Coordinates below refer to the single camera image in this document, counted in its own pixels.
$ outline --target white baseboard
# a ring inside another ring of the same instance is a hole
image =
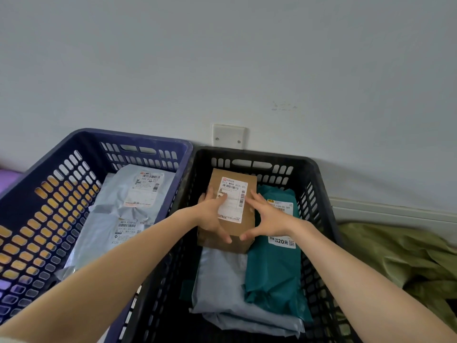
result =
[[[457,246],[457,214],[330,197],[333,213],[339,223],[367,223],[404,226],[427,230]]]

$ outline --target person's left hand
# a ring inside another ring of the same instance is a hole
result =
[[[231,243],[230,235],[223,229],[218,218],[218,209],[227,199],[227,194],[213,198],[214,189],[208,186],[208,192],[203,193],[195,206],[197,210],[198,226],[202,229],[216,233],[226,243]]]

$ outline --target teal plastic package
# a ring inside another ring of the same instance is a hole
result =
[[[299,217],[293,190],[261,185],[257,192],[283,212]],[[255,214],[257,226],[260,215]],[[244,300],[272,313],[312,322],[300,275],[301,250],[290,237],[258,236],[248,252]]]

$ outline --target cardboard box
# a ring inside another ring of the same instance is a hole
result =
[[[257,177],[214,168],[209,184],[214,188],[214,198],[225,192],[228,194],[218,214],[219,222],[231,236],[232,243],[227,244],[214,232],[199,227],[197,244],[226,252],[246,254],[254,240],[241,241],[239,236],[255,227],[254,208],[246,203],[245,197],[253,198],[251,189],[257,192]]]

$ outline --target forearm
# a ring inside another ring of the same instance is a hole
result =
[[[96,342],[147,275],[196,225],[193,214],[191,208],[180,210],[77,271],[3,324],[0,337]]]
[[[300,246],[364,342],[451,342],[457,335],[387,278],[296,220],[290,236]]]

